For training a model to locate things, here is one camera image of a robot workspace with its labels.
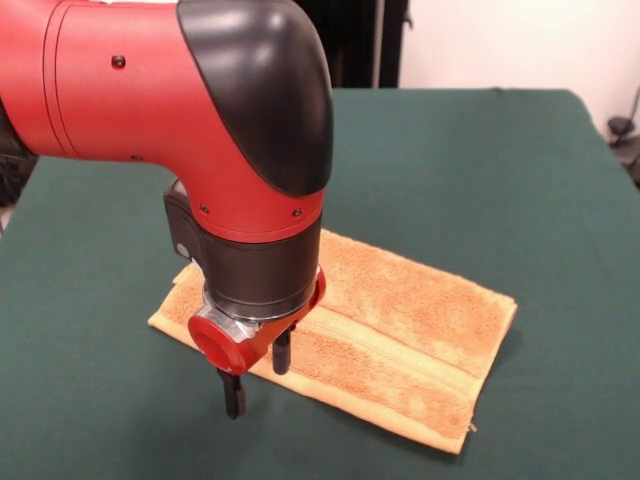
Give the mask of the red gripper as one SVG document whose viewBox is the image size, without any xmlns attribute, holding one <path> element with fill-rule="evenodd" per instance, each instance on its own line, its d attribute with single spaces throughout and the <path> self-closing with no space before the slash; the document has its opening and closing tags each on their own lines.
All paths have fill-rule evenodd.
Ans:
<svg viewBox="0 0 640 480">
<path fill-rule="evenodd" d="M 326 291 L 324 272 L 318 268 L 309 301 L 288 316 L 268 321 L 239 320 L 224 313 L 203 293 L 203 306 L 191 316 L 187 328 L 206 359 L 218 368 L 226 415 L 236 420 L 246 414 L 243 375 L 260 359 L 271 355 L 275 374 L 285 375 L 291 365 L 291 334 Z"/>
</svg>

